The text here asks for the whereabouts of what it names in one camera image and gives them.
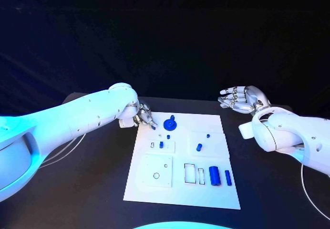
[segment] cable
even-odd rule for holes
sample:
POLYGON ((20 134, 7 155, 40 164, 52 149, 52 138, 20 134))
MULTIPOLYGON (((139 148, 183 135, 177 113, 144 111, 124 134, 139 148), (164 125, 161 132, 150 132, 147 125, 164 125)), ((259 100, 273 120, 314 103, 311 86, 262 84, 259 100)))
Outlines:
POLYGON ((73 151, 73 149, 77 147, 77 145, 79 145, 79 143, 80 143, 80 141, 82 141, 85 135, 86 135, 86 134, 83 134, 83 136, 82 136, 79 142, 76 143, 76 145, 75 145, 75 147, 72 148, 72 150, 69 151, 69 153, 67 153, 60 159, 57 159, 56 161, 53 161, 53 162, 50 162, 49 164, 40 166, 39 169, 43 168, 43 167, 46 167, 46 166, 49 166, 49 165, 53 164, 54 162, 60 161, 60 160, 70 154, 70 152, 73 151))
POLYGON ((44 160, 43 163, 47 162, 49 160, 52 160, 66 150, 66 148, 70 146, 70 144, 73 143, 75 140, 76 140, 76 138, 73 138, 73 140, 69 142, 66 147, 47 160, 44 160))
POLYGON ((301 164, 301 172, 299 172, 299 175, 301 175, 301 184, 302 184, 304 194, 305 194, 305 196, 307 196, 307 198, 308 198, 308 200, 309 200, 309 202, 311 202, 311 204, 312 204, 315 210, 317 210, 317 211, 321 213, 321 215, 330 220, 330 218, 324 215, 324 213, 322 213, 322 212, 320 211, 320 209, 315 207, 315 205, 314 205, 314 203, 312 203, 312 201, 311 201, 311 199, 309 199, 309 196, 308 196, 308 194, 307 194, 307 191, 305 191, 305 188, 304 188, 302 168, 304 168, 304 165, 301 164))

